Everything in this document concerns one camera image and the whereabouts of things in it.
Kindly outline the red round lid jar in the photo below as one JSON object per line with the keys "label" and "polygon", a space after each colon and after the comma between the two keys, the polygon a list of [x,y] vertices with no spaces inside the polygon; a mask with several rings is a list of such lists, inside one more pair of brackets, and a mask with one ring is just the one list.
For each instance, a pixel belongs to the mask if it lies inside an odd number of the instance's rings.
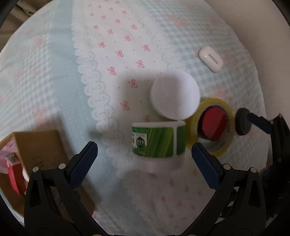
{"label": "red round lid jar", "polygon": [[218,141],[227,129],[227,121],[222,108],[214,106],[207,108],[198,123],[199,136],[209,141]]}

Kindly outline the yellow packing tape roll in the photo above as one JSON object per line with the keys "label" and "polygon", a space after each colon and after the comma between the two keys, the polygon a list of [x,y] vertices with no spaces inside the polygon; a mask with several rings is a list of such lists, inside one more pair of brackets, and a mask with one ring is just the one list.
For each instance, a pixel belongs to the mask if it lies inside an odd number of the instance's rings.
{"label": "yellow packing tape roll", "polygon": [[202,99],[195,114],[185,119],[186,148],[201,143],[219,157],[229,149],[235,134],[235,119],[229,105],[221,99]]}

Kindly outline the white earbuds case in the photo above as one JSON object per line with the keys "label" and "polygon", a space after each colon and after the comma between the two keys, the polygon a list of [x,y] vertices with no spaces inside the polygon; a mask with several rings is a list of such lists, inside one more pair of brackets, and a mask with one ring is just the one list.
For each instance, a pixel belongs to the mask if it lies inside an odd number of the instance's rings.
{"label": "white earbuds case", "polygon": [[224,61],[222,57],[210,46],[202,47],[198,52],[200,60],[213,72],[222,70]]}

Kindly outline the white lid pale-green jar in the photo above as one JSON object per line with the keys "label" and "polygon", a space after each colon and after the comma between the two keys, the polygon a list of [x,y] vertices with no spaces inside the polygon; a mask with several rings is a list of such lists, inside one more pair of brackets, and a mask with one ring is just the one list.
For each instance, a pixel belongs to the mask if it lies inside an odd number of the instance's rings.
{"label": "white lid pale-green jar", "polygon": [[155,112],[174,121],[195,114],[200,100],[196,80],[189,73],[177,69],[162,72],[149,90],[149,101]]}

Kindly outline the green label white jar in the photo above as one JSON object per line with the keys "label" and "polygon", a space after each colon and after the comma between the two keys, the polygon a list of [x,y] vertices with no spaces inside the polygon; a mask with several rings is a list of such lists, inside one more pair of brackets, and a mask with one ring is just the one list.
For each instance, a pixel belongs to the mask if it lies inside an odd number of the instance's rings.
{"label": "green label white jar", "polygon": [[185,122],[135,122],[131,130],[137,169],[155,174],[182,167],[186,149]]}

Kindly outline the small red box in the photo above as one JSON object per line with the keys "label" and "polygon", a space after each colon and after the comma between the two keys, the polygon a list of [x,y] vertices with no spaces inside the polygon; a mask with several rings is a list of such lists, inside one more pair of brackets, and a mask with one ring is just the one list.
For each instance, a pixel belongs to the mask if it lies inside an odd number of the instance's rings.
{"label": "small red box", "polygon": [[23,195],[26,192],[26,185],[22,174],[21,162],[15,156],[10,156],[6,158],[6,164],[12,189],[18,195]]}

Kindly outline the brown cardboard box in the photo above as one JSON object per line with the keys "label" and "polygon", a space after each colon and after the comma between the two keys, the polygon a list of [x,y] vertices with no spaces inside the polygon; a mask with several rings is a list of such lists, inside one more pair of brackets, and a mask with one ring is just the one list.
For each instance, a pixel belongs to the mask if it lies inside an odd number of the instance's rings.
{"label": "brown cardboard box", "polygon": [[[1,141],[1,148],[7,146],[10,141],[14,141],[14,153],[28,175],[35,166],[48,170],[69,161],[57,130],[13,132]],[[24,225],[25,198],[12,189],[8,175],[3,173],[1,197],[14,217]]]}

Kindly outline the pink paper box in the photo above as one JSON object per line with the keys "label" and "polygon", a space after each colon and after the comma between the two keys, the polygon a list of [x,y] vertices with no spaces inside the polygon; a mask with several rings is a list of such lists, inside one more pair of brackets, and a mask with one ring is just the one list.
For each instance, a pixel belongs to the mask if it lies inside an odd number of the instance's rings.
{"label": "pink paper box", "polygon": [[1,174],[8,174],[6,158],[10,156],[17,156],[17,145],[14,138],[11,138],[4,147],[1,148]]}

